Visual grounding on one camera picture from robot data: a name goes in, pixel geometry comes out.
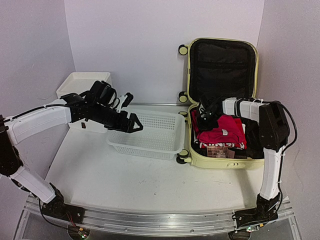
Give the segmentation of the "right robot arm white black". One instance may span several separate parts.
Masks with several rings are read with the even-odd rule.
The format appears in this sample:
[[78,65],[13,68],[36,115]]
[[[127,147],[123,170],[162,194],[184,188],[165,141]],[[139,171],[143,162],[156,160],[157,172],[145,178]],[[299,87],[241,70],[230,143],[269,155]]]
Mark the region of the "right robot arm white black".
[[263,148],[264,170],[259,196],[271,200],[280,193],[282,156],[291,146],[288,109],[279,101],[254,98],[217,97],[200,100],[193,116],[195,137],[200,145],[245,149],[249,140],[239,121],[258,126],[257,142]]

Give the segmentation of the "pale yellow hard-shell suitcase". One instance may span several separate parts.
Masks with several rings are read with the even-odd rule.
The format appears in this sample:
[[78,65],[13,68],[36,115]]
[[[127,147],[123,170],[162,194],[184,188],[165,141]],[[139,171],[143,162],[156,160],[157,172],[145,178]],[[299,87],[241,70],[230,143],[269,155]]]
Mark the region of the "pale yellow hard-shell suitcase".
[[187,56],[187,90],[179,93],[181,103],[191,102],[185,116],[188,128],[188,149],[177,154],[179,164],[189,163],[205,169],[256,169],[263,158],[213,158],[204,155],[193,142],[195,136],[191,111],[200,106],[205,94],[217,100],[218,108],[230,100],[229,112],[237,107],[237,99],[253,99],[257,93],[259,54],[253,44],[235,39],[197,38],[189,45],[178,47],[180,55]]

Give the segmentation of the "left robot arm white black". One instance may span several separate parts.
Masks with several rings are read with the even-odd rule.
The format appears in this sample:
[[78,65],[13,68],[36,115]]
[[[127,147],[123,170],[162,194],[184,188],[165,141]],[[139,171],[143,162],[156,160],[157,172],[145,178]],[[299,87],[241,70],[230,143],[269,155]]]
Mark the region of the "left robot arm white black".
[[81,120],[93,121],[108,130],[123,133],[142,131],[138,116],[124,110],[133,98],[129,92],[117,96],[109,83],[96,80],[90,90],[81,94],[69,93],[52,103],[15,116],[1,117],[0,174],[48,204],[47,209],[55,218],[63,218],[67,214],[67,207],[62,204],[63,196],[55,186],[24,165],[16,146],[38,133]]

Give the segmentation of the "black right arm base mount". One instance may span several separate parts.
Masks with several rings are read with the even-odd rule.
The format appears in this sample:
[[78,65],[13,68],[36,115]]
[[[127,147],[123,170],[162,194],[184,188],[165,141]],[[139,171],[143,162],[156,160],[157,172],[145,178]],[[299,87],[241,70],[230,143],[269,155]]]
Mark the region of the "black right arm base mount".
[[247,228],[253,225],[266,224],[278,218],[279,206],[282,203],[282,194],[278,193],[274,198],[269,200],[257,195],[256,207],[237,210],[232,219],[236,222],[236,228]]

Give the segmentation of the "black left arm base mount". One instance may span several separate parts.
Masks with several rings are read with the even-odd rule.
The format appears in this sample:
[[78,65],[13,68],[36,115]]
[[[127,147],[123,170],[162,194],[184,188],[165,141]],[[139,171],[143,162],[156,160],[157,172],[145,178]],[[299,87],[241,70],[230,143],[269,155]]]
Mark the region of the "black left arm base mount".
[[59,190],[55,190],[55,197],[49,203],[43,203],[41,213],[55,219],[81,224],[84,219],[85,209],[80,206],[65,203]]

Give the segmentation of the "white perforated plastic basket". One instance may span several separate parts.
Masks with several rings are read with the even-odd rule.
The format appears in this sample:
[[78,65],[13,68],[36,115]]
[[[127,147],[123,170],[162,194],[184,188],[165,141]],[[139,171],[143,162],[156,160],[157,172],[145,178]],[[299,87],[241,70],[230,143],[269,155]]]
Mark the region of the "white perforated plastic basket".
[[171,160],[184,148],[185,117],[178,113],[133,108],[143,130],[110,131],[106,142],[121,154]]

